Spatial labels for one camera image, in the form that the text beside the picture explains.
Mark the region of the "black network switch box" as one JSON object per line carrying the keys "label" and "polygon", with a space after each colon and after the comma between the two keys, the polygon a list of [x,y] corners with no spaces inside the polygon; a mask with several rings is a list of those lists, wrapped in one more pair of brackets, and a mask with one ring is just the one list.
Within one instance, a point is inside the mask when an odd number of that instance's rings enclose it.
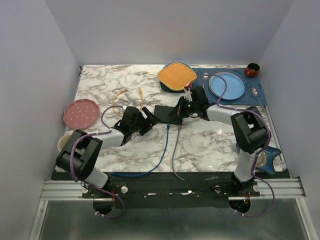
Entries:
{"label": "black network switch box", "polygon": [[162,124],[182,125],[183,118],[181,116],[170,115],[173,110],[173,106],[156,105],[153,114],[161,120]]}

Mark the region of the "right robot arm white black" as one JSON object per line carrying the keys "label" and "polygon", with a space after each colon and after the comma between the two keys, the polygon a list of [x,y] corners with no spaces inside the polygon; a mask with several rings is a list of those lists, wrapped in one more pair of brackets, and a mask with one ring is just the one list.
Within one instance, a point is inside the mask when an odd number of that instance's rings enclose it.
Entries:
{"label": "right robot arm white black", "polygon": [[232,126],[236,143],[240,148],[239,159],[233,173],[236,180],[230,183],[230,191],[241,196],[248,190],[247,182],[254,177],[256,162],[261,151],[269,146],[271,132],[260,111],[255,106],[232,108],[219,103],[209,103],[202,86],[191,87],[181,96],[170,116],[197,117]]}

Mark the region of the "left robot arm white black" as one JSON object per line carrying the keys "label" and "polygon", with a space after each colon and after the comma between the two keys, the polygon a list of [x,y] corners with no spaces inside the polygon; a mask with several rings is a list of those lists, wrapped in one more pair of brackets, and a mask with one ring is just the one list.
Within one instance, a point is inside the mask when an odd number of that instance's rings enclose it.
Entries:
{"label": "left robot arm white black", "polygon": [[146,107],[139,111],[129,106],[122,119],[107,131],[86,133],[75,130],[59,152],[55,165],[70,173],[74,181],[93,185],[93,191],[99,197],[107,197],[111,191],[109,176],[95,167],[100,151],[121,147],[131,140],[134,133],[143,136],[160,122]]}

